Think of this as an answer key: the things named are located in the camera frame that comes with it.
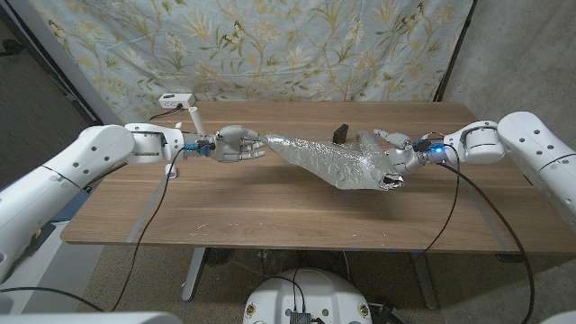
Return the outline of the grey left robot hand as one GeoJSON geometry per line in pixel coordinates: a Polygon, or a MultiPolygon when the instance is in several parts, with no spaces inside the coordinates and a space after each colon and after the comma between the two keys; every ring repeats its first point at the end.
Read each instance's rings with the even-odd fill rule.
{"type": "Polygon", "coordinates": [[[224,163],[262,158],[266,152],[259,133],[239,125],[230,125],[211,135],[215,149],[211,158],[224,163]]]}

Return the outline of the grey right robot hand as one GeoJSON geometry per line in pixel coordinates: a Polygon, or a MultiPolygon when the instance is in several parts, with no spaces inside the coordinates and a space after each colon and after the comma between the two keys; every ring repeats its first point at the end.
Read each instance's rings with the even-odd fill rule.
{"type": "Polygon", "coordinates": [[[411,145],[410,138],[402,133],[389,133],[385,130],[374,129],[373,133],[391,144],[386,155],[395,169],[402,175],[413,174],[426,164],[422,153],[417,152],[411,145]]]}

